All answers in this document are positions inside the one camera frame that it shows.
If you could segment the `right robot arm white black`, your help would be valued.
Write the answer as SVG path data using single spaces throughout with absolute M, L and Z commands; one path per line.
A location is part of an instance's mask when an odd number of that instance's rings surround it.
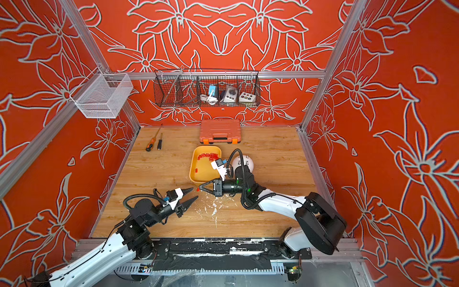
M 302 249 L 332 255 L 347 227 L 345 219 L 318 193 L 290 196 L 274 192 L 258 184 L 253 174 L 253 160 L 235 149 L 229 159 L 216 159 L 211 166 L 219 177 L 202 183 L 199 189 L 215 197 L 240 195 L 246 210 L 272 212 L 296 220 L 297 228 L 287 228 L 279 248 L 284 257 Z

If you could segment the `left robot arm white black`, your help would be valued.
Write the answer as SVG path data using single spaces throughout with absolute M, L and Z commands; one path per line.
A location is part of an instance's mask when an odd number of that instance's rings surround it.
M 123 200 L 127 218 L 114 226 L 105 241 L 73 263 L 52 273 L 41 272 L 24 279 L 27 287 L 92 287 L 120 266 L 134 259 L 147 259 L 155 251 L 149 228 L 165 225 L 169 216 L 179 218 L 198 199 L 181 202 L 193 188 L 176 188 L 159 193 L 133 194 Z

